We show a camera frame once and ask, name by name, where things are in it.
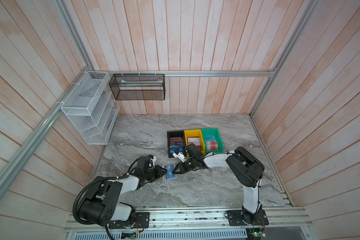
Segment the beige leather card holder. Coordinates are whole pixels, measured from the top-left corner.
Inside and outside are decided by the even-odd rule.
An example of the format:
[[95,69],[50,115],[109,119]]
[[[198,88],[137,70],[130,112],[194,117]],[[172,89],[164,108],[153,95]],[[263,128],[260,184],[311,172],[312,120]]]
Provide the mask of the beige leather card holder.
[[167,173],[165,174],[165,180],[176,180],[178,178],[178,176],[173,173],[175,165],[165,165],[164,168],[167,170]]

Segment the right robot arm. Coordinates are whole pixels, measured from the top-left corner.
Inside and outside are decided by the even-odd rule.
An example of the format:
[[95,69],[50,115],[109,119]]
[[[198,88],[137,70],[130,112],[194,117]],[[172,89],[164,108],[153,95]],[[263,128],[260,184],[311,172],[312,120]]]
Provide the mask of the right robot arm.
[[183,152],[176,150],[173,157],[180,160],[174,167],[174,175],[185,174],[210,168],[229,168],[243,185],[243,204],[241,210],[227,211],[230,226],[269,224],[260,201],[260,188],[265,170],[264,165],[244,147],[222,153],[202,153],[194,144],[185,146]]

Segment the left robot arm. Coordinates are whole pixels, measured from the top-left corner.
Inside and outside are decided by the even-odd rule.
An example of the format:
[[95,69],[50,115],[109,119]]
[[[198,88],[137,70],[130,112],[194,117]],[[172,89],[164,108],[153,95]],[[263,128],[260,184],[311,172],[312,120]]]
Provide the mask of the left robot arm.
[[168,171],[155,162],[153,155],[139,157],[122,176],[96,177],[76,197],[72,210],[74,219],[82,225],[133,227],[137,222],[136,208],[121,203],[120,195],[139,190],[165,176]]

